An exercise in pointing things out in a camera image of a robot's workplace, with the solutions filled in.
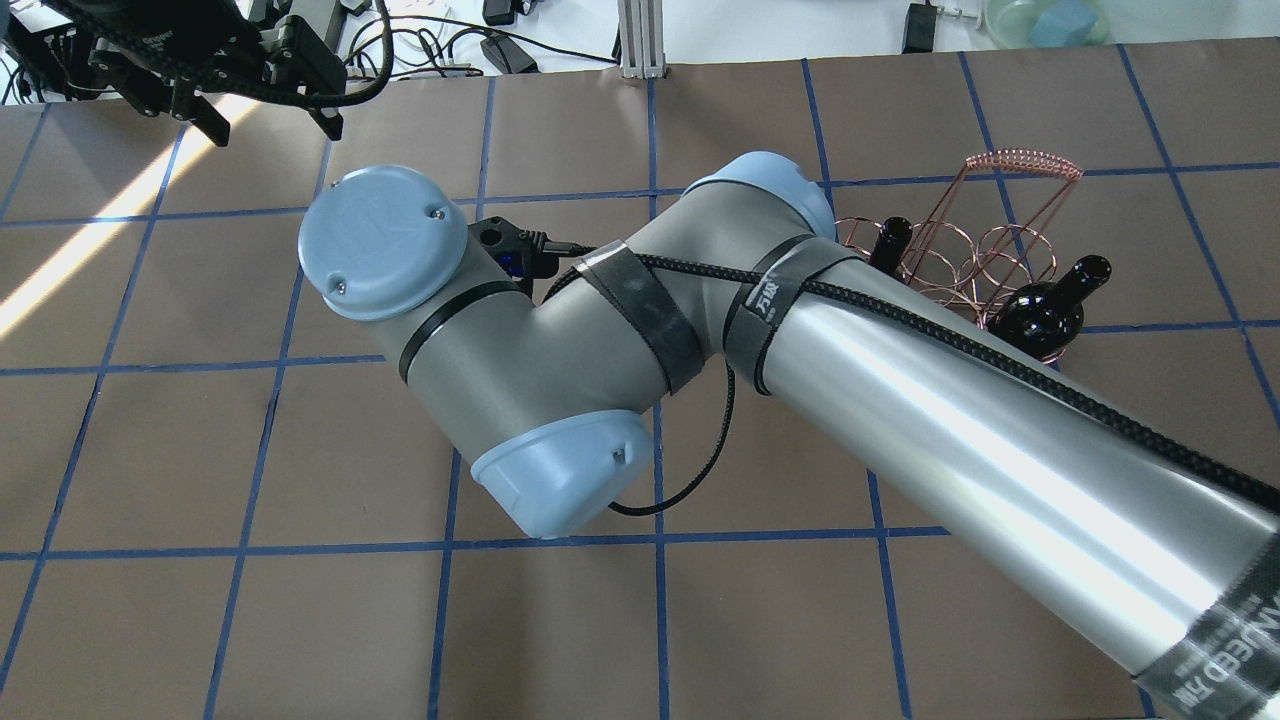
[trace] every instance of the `black device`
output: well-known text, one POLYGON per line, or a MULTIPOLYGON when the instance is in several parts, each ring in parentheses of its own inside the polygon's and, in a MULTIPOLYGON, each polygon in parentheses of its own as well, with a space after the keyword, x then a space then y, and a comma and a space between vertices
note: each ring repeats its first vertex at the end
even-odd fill
POLYGON ((509 26, 516 22, 520 5, 520 0, 484 0, 481 15, 490 27, 509 26))
MULTIPOLYGON (((230 126, 200 94, 197 82, 173 77, 148 58, 201 68, 214 78, 338 95, 347 83, 347 69, 335 54, 343 22, 348 13, 364 12, 367 0, 255 0, 247 17, 232 0, 47 0, 46 5, 76 23, 67 56, 78 60, 67 64, 61 54, 55 55, 65 68, 26 61, 49 68, 47 87, 83 99, 110 86, 138 113, 189 120, 215 145, 225 146, 230 126)), ((24 60, 42 59, 40 47, 26 46, 24 60)), ((342 137, 337 110, 310 108, 308 113, 332 140, 342 137)))
POLYGON ((495 68, 507 74, 536 73, 538 63, 506 35, 486 35, 480 41, 480 51, 495 68))
POLYGON ((925 3, 911 3, 906 9, 902 31, 902 54, 933 53, 933 33, 938 26, 938 9, 925 3))
POLYGON ((1047 360, 1080 333, 1082 302, 1110 278, 1111 263, 1106 258, 1085 255, 1057 282, 1018 288, 987 329, 1032 357, 1047 360))

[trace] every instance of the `white floor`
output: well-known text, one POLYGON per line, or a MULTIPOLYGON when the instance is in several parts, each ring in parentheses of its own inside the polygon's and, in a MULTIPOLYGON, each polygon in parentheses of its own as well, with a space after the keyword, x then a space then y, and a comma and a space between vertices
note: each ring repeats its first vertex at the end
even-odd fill
MULTIPOLYGON (((902 47, 911 0, 664 0, 668 63, 733 63, 849 55, 891 55, 902 47)), ((934 0, 978 14, 984 0, 934 0)), ((1111 24, 1110 41, 1160 42, 1280 35, 1280 0, 1097 0, 1111 24)), ((438 14, 481 22, 483 0, 387 0, 393 13, 438 14)), ((348 26, 364 24, 364 18, 348 26)), ((614 0, 543 0, 509 29, 550 45, 608 55, 617 29, 614 0)), ((483 68, 476 38, 458 42, 457 58, 483 68)), ((992 50, 973 23, 940 18, 936 49, 992 50)), ((544 72, 598 67, 526 47, 544 72)), ((410 54, 402 53, 408 58, 410 54)))

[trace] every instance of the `brown table surface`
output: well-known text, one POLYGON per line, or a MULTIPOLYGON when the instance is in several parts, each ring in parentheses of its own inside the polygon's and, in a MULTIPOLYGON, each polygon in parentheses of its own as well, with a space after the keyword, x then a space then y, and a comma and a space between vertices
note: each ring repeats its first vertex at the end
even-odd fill
MULTIPOLYGON (((0 325, 0 717, 1155 712, 749 392, 677 509, 522 538, 301 282, 302 211, 375 163, 594 245, 748 150, 795 159, 838 215, 913 219, 968 155, 1062 154, 1088 174, 1053 245, 1115 265, 1062 370, 1280 477, 1276 38, 403 82, 338 143, 300 110, 223 108, 242 117, 212 151, 118 101, 0 111, 0 318, 40 299, 0 325)), ((1025 217, 1046 187, 986 176, 955 218, 1025 217)), ((716 368, 653 414, 657 477, 623 500, 701 465, 716 368)))

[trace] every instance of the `blue sponge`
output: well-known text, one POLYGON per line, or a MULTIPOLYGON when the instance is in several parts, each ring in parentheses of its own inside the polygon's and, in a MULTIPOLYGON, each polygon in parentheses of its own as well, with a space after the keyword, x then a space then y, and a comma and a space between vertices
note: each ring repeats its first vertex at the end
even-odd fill
POLYGON ((1098 22, 1098 14, 1084 0, 1059 0, 1036 20, 1029 40, 1036 47, 1074 47, 1098 22))

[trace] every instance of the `grid of blue tape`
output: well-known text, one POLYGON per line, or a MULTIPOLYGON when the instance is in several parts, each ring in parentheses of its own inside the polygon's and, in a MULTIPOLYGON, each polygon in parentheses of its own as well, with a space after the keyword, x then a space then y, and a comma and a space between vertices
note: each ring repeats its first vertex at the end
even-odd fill
MULTIPOLYGON (((1133 64, 1130 63, 1129 54, 1123 45, 1116 46, 1116 51, 1120 55, 1120 61, 1124 65, 1125 73, 1128 74, 1129 82, 1133 87, 1134 97, 1139 104, 1143 117, 1147 120, 1148 128, 1155 138, 1155 142, 1160 150, 1161 159, 1164 164, 1161 167, 1152 168, 1116 168, 1116 169, 1092 169, 1085 173, 1085 176, 1092 177, 1114 177, 1114 176, 1155 176, 1165 174, 1170 178, 1174 184, 1174 190, 1178 193, 1181 209, 1187 217, 1187 220, 1196 236, 1199 250, 1204 258, 1210 272, 1213 275, 1213 281, 1217 290, 1226 304, 1229 310, 1230 320, 1225 322, 1210 322, 1210 323, 1160 323, 1160 324, 1146 324, 1146 325, 1094 325, 1085 329, 1089 333, 1130 333, 1130 332, 1176 332, 1176 331, 1197 331, 1197 329, 1236 329, 1244 338, 1245 348, 1249 356, 1249 361, 1257 375, 1260 389, 1265 395, 1267 404, 1280 424, 1280 404, 1276 401, 1275 392, 1267 380, 1263 372, 1262 363, 1253 347, 1253 342, 1249 337, 1249 331, 1253 328, 1275 328, 1280 327, 1280 319, 1261 319, 1261 320, 1247 320, 1240 316, 1239 310, 1231 295, 1226 287, 1221 272, 1217 268, 1217 263, 1204 240, 1204 234, 1199 227, 1196 213, 1192 209, 1190 201, 1183 190, 1180 176, 1190 173, 1213 173, 1213 172, 1230 172, 1230 170, 1260 170, 1260 169, 1280 169, 1280 161, 1268 163, 1240 163, 1240 164, 1208 164, 1208 165, 1175 165, 1167 149, 1165 147, 1164 138, 1160 133, 1160 128, 1156 123, 1156 118, 1147 104, 1146 96, 1143 94, 1142 86, 1138 82, 1138 77, 1134 73, 1133 64)), ((982 100, 979 97, 977 86, 973 81, 973 76, 969 70, 968 58, 964 53, 957 54, 957 61, 960 63, 961 70, 968 85, 968 90, 973 101, 973 109, 978 119, 978 126, 982 132, 983 142, 987 150, 992 150, 993 142, 989 129, 986 123, 986 115, 982 106, 982 100)), ((810 72, 810 65, 808 60, 800 61, 800 68, 803 72, 803 79, 805 83, 805 92, 809 101, 809 110, 813 117, 813 129, 814 141, 817 145, 818 158, 822 168, 822 181, 820 186, 827 192, 828 200, 831 200, 832 190, 838 187, 860 187, 860 186, 890 186, 890 184, 922 184, 922 183, 948 183, 951 182, 950 176, 925 176, 925 177, 897 177, 897 178, 867 178, 867 179, 833 179, 829 176, 829 165, 826 151, 826 142, 822 131, 822 119, 819 113, 819 99, 814 90, 813 76, 810 72)), ((658 187, 658 114, 655 102, 655 88, 654 81, 650 79, 646 87, 648 97, 648 154, 649 154, 649 187, 644 190, 634 191, 621 191, 621 192, 577 192, 577 193, 554 193, 554 195, 527 195, 527 196, 503 196, 492 197, 485 193, 488 182, 488 167, 489 167, 489 146, 492 138, 493 128, 493 109, 494 109, 494 95, 497 91, 497 85, 493 78, 489 81, 488 99, 485 105, 485 123, 484 123, 484 141, 481 149, 481 161, 480 161, 480 177, 476 186, 476 195, 474 197, 462 197, 454 200, 460 205, 472 205, 475 206, 476 218, 484 217, 485 208, 488 205, 499 204, 515 204, 515 202, 554 202, 562 200, 591 200, 591 199, 614 199, 614 197, 646 197, 649 199, 649 215, 650 219, 657 215, 658 211, 658 199, 662 196, 680 195, 684 188, 663 188, 658 187)), ((10 187, 8 188, 3 204, 0 204, 0 219, 3 219, 9 210, 13 197, 17 193, 22 176, 29 164, 32 152, 35 151, 36 143, 41 136, 41 131, 45 126, 46 117, 49 114, 49 106, 46 105, 41 111, 41 115, 36 123, 32 137, 28 141, 23 158, 18 165, 18 170, 10 187)), ((252 217, 252 215, 278 215, 278 214, 300 214, 306 210, 306 208, 271 208, 262 210, 233 210, 233 211, 215 211, 215 213, 170 213, 161 214, 160 209, 164 202, 164 196, 169 187, 169 179, 173 174, 174 165, 178 158, 178 150, 180 147, 184 131, 178 133, 177 140, 173 143, 169 155, 169 163, 165 169, 164 177, 160 182, 159 191, 156 193, 155 202, 151 206, 151 211, 143 215, 127 215, 116 218, 68 218, 68 219, 54 219, 54 220, 29 220, 29 222, 5 222, 0 220, 0 228, 22 228, 22 227, 41 227, 41 225, 81 225, 88 223, 122 223, 122 222, 145 222, 146 228, 143 231, 142 241, 140 243, 137 255, 131 269, 128 283, 125 284, 124 293, 120 300, 119 310, 116 311, 115 322, 111 328, 110 338, 108 341, 106 348, 102 352, 102 360, 96 366, 55 366, 55 368, 8 368, 0 369, 0 377, 6 375, 61 375, 61 374, 82 374, 82 375, 95 375, 93 393, 88 400, 88 405, 84 410, 83 419, 79 425, 79 430, 73 443, 70 457, 67 462, 67 470, 63 475, 61 483, 59 486, 54 511, 49 519, 49 524, 45 530, 44 542, 40 551, 37 552, 0 552, 0 561, 33 561, 33 568, 31 573, 31 579, 27 584, 26 594, 22 601, 22 606, 18 612, 18 618, 14 623, 13 633, 10 635, 9 644, 5 647, 4 660, 0 664, 0 692, 4 691, 5 682, 9 676, 9 670, 13 664, 14 653, 22 639, 23 626, 26 624, 27 616, 29 614, 32 598, 35 597, 36 588, 40 583, 41 574, 45 565, 49 561, 59 560, 109 560, 109 559, 164 559, 164 557, 234 557, 234 570, 232 574, 232 583, 227 596, 227 606, 223 618, 223 626, 219 634, 218 650, 214 661, 214 671, 210 678, 209 692, 205 703, 205 717, 212 717, 214 708, 218 701, 218 688, 221 678, 221 669, 225 661, 227 644, 230 637, 232 625, 236 615, 236 605, 239 593, 239 583, 243 577, 244 560, 247 557, 255 556, 282 556, 282 555, 333 555, 333 553, 371 553, 371 552, 440 552, 440 578, 439 578, 439 593, 438 593, 438 606, 436 606, 436 624, 435 624, 435 637, 433 644, 431 656, 431 674, 428 680, 429 683, 429 710, 428 717, 435 719, 439 715, 439 694, 440 694, 440 674, 444 661, 445 650, 445 629, 448 623, 448 597, 449 597, 449 577, 452 568, 452 553, 454 551, 472 551, 472 550, 499 550, 499 548, 521 548, 521 547, 584 547, 584 546, 609 546, 609 544, 652 544, 655 553, 655 578, 657 578, 657 609, 655 609, 655 621, 658 629, 658 685, 659 685, 659 716, 663 720, 668 720, 671 715, 671 702, 669 702, 669 689, 668 689, 668 662, 667 662, 667 589, 666 589, 666 546, 669 543, 701 543, 701 542, 767 542, 767 541, 796 541, 796 539, 874 539, 878 546, 879 564, 882 584, 884 591, 884 603, 887 612, 887 621, 890 626, 890 641, 893 652, 893 667, 897 678, 897 691, 899 701, 901 706, 902 716, 906 719, 913 717, 911 712, 911 700, 906 673, 906 662, 904 657, 900 621, 897 612, 897 603, 893 593, 893 573, 892 562, 890 557, 890 538, 895 537, 937 537, 946 536, 947 532, 940 527, 923 527, 923 528, 891 528, 884 525, 883 510, 879 501, 879 484, 874 473, 868 471, 867 484, 868 493, 872 503, 873 514, 873 527, 872 528, 847 528, 847 529, 813 529, 813 530, 763 530, 763 532, 722 532, 722 533, 667 533, 664 529, 664 519, 659 514, 654 519, 654 529, 652 533, 637 533, 637 534, 625 534, 625 536, 579 536, 554 541, 543 539, 530 539, 530 538, 509 538, 509 539, 485 539, 485 541, 458 541, 453 537, 456 512, 457 512, 457 497, 458 497, 458 482, 461 474, 461 457, 454 451, 451 459, 449 470, 449 500, 447 509, 445 532, 443 541, 431 542, 398 542, 398 543, 352 543, 352 544, 310 544, 310 546, 251 546, 250 537, 253 524, 253 512, 256 509, 256 501, 259 489, 262 479, 262 469, 266 461, 266 452, 271 438, 271 428, 275 419, 276 402, 279 400, 280 388, 283 384, 284 373, 291 366, 300 365, 326 365, 326 364, 349 364, 349 363, 380 363, 381 356, 378 355, 356 355, 356 356, 324 356, 324 357, 291 357, 289 356, 289 341, 293 332, 293 322, 297 313, 298 297, 302 287, 302 273, 298 269, 293 281, 293 292, 289 299, 289 309, 287 314, 284 333, 280 341, 279 355, 274 360, 260 360, 260 361, 244 361, 244 363, 193 363, 193 364, 157 364, 157 365, 118 365, 111 363, 111 355, 115 350, 115 343, 119 337, 120 327, 128 310, 129 300, 133 295, 133 288, 137 283, 138 272, 142 266, 143 256, 146 255, 150 238, 155 225, 157 223, 168 220, 184 220, 184 219, 205 219, 205 218, 227 218, 227 217, 252 217), (147 548, 147 550, 51 550, 52 538, 58 529, 58 521, 61 515, 63 505, 67 500, 67 493, 70 488, 73 480, 76 466, 79 460, 79 454, 83 447, 84 434, 92 421, 93 409, 96 406, 97 393, 101 389, 104 378, 108 374, 114 373, 188 373, 188 372, 215 372, 215 370, 241 370, 241 369, 264 369, 274 368, 275 379, 273 384, 273 392, 270 402, 268 404, 266 416, 262 421, 262 433, 259 442, 257 459, 255 462, 253 479, 250 489, 250 497, 246 503, 244 520, 241 529, 239 542, 234 547, 179 547, 179 548, 147 548)), ((324 177, 328 172, 329 154, 332 145, 326 143, 324 150, 324 159, 321 161, 320 174, 316 179, 315 192, 319 193, 323 188, 324 177)), ((970 176, 970 181, 977 182, 996 182, 1000 190, 1001 200, 1010 223, 1015 222, 1014 211, 1010 202, 1006 183, 1027 179, 1029 176, 1016 174, 1016 173, 987 173, 970 176)), ((663 497, 663 445, 662 445, 662 406, 657 406, 653 414, 654 436, 657 443, 654 447, 654 500, 658 501, 663 497)), ((1143 711, 1148 717, 1155 717, 1155 707, 1152 705, 1151 697, 1144 692, 1139 691, 1139 700, 1142 702, 1143 711)))

